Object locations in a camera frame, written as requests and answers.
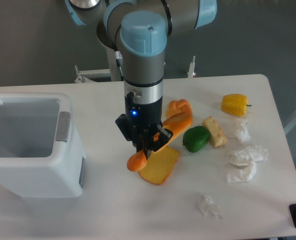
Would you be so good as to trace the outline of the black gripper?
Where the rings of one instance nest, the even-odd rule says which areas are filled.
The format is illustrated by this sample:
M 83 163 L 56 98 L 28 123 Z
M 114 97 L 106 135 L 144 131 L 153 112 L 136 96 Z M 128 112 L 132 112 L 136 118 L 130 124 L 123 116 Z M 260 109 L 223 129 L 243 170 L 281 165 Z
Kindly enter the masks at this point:
M 125 139 L 135 145 L 137 152 L 143 151 L 148 159 L 149 151 L 163 150 L 174 136 L 170 125 L 162 126 L 163 99 L 149 104 L 135 103 L 133 96 L 126 96 L 124 100 L 125 113 L 115 123 Z

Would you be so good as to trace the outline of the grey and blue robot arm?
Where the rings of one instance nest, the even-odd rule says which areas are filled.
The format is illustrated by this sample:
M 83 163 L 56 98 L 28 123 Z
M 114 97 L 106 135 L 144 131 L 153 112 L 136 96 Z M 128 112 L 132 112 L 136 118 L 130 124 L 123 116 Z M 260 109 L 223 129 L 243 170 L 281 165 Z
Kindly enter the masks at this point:
M 122 56 L 125 112 L 116 124 L 149 158 L 173 138 L 161 121 L 168 37 L 211 23 L 215 0 L 106 0 L 102 25 L 110 47 Z

